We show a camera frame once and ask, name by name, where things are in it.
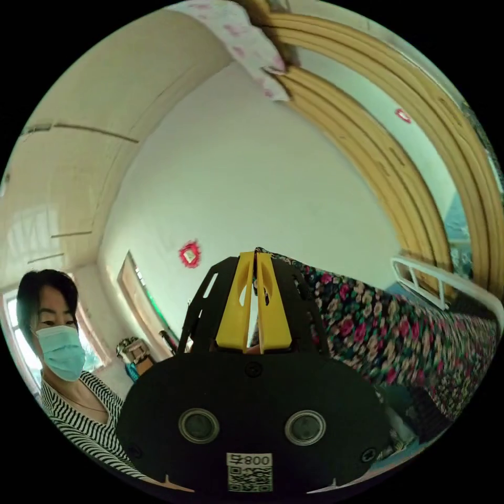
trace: floral fabric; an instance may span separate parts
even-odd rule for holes
[[[301,271],[319,307],[334,359],[375,386],[421,387],[448,420],[458,417],[494,357],[495,322],[436,311],[262,248],[255,252],[271,254]],[[255,275],[254,290],[257,294]],[[258,334],[251,343],[258,344]]]

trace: woman's hair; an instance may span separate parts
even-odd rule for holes
[[[78,293],[74,281],[66,273],[54,269],[29,271],[19,283],[16,311],[19,329],[33,351],[35,351],[35,347],[30,326],[33,317],[40,309],[40,292],[42,291],[42,287],[45,286],[53,287],[61,292],[70,313],[77,323],[75,313],[77,311]]]

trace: ceiling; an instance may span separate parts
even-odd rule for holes
[[[9,160],[0,198],[0,290],[30,269],[94,262],[144,140],[177,102],[229,63],[203,25],[162,9],[70,67],[27,122],[28,130],[41,130],[22,135]]]

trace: yellow plastic part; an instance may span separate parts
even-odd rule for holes
[[[216,341],[220,348],[242,350],[243,352],[247,349],[253,273],[254,252],[240,254],[235,278],[217,333]],[[242,306],[240,296],[245,286],[247,286],[247,290],[245,291],[245,301]]]
[[[269,304],[266,306],[265,288]],[[261,354],[290,347],[292,337],[270,254],[257,254],[257,300]]]

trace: white bed frame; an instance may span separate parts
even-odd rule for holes
[[[415,259],[396,256],[392,258],[391,264],[397,282],[410,288],[412,291],[424,297],[443,311],[449,308],[449,305],[445,300],[445,284],[453,287],[454,289],[457,289],[460,292],[463,292],[476,301],[479,301],[497,317],[499,324],[499,334],[502,335],[502,332],[504,331],[504,306],[497,297],[489,293],[487,290],[476,285],[470,280],[459,277],[444,269],[417,261]],[[403,265],[408,268],[412,280],[408,280],[401,275],[398,267],[399,265]],[[437,279],[439,285],[439,297],[420,287],[415,271],[425,273]]]

